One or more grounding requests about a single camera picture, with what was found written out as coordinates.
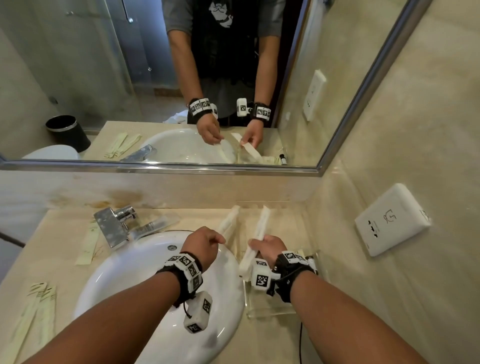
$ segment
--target door handle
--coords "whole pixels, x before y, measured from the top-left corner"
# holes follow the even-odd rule
[[[127,6],[125,5],[125,0],[121,0],[121,4],[123,6],[123,11],[125,12],[125,18],[127,18],[127,22],[130,24],[133,23],[133,18],[128,16]]]

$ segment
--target black wrist strap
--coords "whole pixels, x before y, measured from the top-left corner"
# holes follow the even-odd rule
[[[280,274],[280,279],[275,281],[275,283],[278,287],[276,292],[283,302],[290,303],[290,291],[293,282],[299,274],[305,270],[314,273],[313,269],[302,256],[293,252],[283,252],[278,255],[274,272]]]
[[[186,302],[187,300],[194,298],[195,293],[203,283],[203,278],[201,274],[201,272],[203,272],[202,263],[200,263],[200,261],[194,254],[188,253],[188,252],[181,252],[179,255],[174,255],[167,262],[176,262],[177,260],[182,259],[182,255],[185,255],[185,254],[189,255],[191,258],[194,259],[194,263],[196,264],[196,267],[200,270],[200,272],[194,272],[196,273],[195,277],[192,277],[192,279],[190,279],[190,282],[187,279],[186,273],[175,265],[164,266],[159,271],[157,271],[157,273],[172,272],[177,277],[180,284],[180,295],[178,299],[175,301],[175,303],[173,304],[176,308],[178,308],[182,303]]]
[[[194,98],[188,104],[189,113],[196,124],[202,116],[213,112],[210,101],[207,98]]]
[[[263,104],[261,102],[255,102],[253,104],[253,108],[250,112],[251,119],[258,119],[263,121],[264,123],[270,121],[270,114],[272,111],[268,107],[268,105]]]

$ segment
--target marble countertop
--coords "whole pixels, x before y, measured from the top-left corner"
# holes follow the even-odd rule
[[[239,257],[247,240],[253,236],[261,205],[243,208],[239,226],[228,247]],[[76,266],[89,220],[97,211],[92,208],[50,210],[33,237],[0,285],[0,351],[12,333],[20,315],[24,295],[32,283],[48,282],[57,286],[56,332],[72,320],[73,310],[88,278],[110,255],[103,235],[89,266]],[[141,223],[153,220],[162,209],[138,209]],[[195,230],[203,225],[215,228],[227,215],[228,209],[171,209],[181,221],[169,230]],[[280,236],[287,248],[295,250],[310,246],[300,205],[272,209],[268,233]],[[300,322],[296,315],[248,319],[244,312],[240,325],[226,348],[212,363],[296,363]],[[21,349],[17,363],[36,351],[39,326],[34,320]]]
[[[116,161],[125,158],[127,155],[140,149],[140,146],[148,138],[167,130],[174,129],[195,129],[195,125],[188,124],[164,124],[161,122],[140,122],[140,121],[108,121],[105,126],[100,130],[100,133],[96,136],[90,147],[85,151],[83,155],[84,160],[103,160],[103,161]],[[238,142],[230,135],[230,133],[239,133],[243,135],[245,132],[243,126],[232,126],[228,128],[221,128],[221,133],[226,140],[234,145],[238,145]],[[105,158],[104,154],[108,147],[115,140],[115,137],[120,133],[128,133],[129,136],[134,134],[141,134],[142,138],[135,143],[127,152],[119,157]],[[282,152],[282,142],[278,134],[277,129],[264,128],[264,140],[259,145],[258,151],[262,156],[278,157]]]

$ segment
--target mirror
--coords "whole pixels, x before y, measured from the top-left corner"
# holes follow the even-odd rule
[[[0,153],[315,167],[406,2],[4,2]]]

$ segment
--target clear plastic holder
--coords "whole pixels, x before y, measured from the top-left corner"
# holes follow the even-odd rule
[[[328,274],[324,270],[322,264],[321,251],[313,250],[311,248],[300,248],[298,250],[303,250],[306,256],[313,255],[318,269],[318,275],[322,279],[328,281]],[[243,281],[243,294],[245,296],[245,313],[248,318],[270,317],[295,313],[292,304],[283,302],[277,293],[271,297],[264,291],[253,289],[250,282]]]

